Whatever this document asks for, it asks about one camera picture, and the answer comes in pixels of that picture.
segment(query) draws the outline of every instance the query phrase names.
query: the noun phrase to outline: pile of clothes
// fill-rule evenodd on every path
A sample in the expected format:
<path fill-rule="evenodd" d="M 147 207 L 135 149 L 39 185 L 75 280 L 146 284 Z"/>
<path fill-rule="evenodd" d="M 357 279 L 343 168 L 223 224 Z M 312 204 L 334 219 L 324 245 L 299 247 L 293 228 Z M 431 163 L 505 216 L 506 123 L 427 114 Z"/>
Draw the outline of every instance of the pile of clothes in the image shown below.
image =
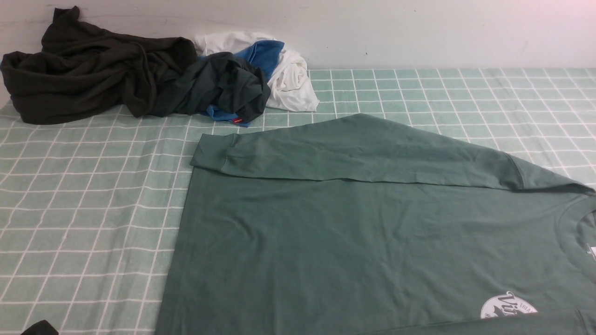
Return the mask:
<path fill-rule="evenodd" d="M 4 55 L 0 70 L 26 123 L 65 123 L 124 104 L 135 117 L 205 114 L 248 126 L 265 106 L 315 111 L 300 54 L 260 33 L 142 38 L 55 9 L 36 54 Z"/>

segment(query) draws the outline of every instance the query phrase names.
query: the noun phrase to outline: printed logo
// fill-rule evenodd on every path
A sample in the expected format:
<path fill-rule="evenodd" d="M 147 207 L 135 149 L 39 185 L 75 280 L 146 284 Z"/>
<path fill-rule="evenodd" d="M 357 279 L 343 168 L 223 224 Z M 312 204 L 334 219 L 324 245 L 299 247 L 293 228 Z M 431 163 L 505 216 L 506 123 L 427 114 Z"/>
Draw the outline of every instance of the printed logo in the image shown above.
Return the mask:
<path fill-rule="evenodd" d="M 481 319 L 508 317 L 510 315 L 536 313 L 537 310 L 527 301 L 516 297 L 512 292 L 488 299 L 482 306 Z"/>

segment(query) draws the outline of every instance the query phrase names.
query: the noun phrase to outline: green t-shirt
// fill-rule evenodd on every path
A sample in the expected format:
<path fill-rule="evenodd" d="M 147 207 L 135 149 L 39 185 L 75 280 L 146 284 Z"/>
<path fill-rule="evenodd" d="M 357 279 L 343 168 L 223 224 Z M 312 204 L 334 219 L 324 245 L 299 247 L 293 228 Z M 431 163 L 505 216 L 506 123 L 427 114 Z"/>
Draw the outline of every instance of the green t-shirt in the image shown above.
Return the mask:
<path fill-rule="evenodd" d="M 203 135 L 156 334 L 596 334 L 594 190 L 366 115 Z"/>

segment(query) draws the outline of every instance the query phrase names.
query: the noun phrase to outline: green checkered mat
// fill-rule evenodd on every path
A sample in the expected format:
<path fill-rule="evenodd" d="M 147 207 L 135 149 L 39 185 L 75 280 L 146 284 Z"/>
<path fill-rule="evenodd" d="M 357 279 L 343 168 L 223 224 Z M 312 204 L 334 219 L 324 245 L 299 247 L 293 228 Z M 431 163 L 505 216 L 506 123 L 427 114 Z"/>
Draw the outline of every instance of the green checkered mat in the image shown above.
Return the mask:
<path fill-rule="evenodd" d="M 0 111 L 0 334 L 150 334 L 202 134 L 368 113 L 509 152 L 596 187 L 596 69 L 314 70 L 317 113 L 251 128 L 120 106 L 65 125 Z"/>

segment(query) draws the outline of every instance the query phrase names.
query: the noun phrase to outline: neckline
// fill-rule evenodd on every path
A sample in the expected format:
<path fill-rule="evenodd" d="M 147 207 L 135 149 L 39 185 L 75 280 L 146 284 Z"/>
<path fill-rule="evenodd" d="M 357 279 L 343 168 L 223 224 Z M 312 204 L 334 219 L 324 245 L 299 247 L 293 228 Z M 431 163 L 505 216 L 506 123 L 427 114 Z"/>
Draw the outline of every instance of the neckline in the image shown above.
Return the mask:
<path fill-rule="evenodd" d="M 576 235 L 577 223 L 586 215 L 596 211 L 596 197 L 588 196 L 574 202 L 559 217 L 556 225 L 557 239 L 563 253 L 577 269 L 596 284 L 596 262 L 583 246 L 569 236 Z"/>

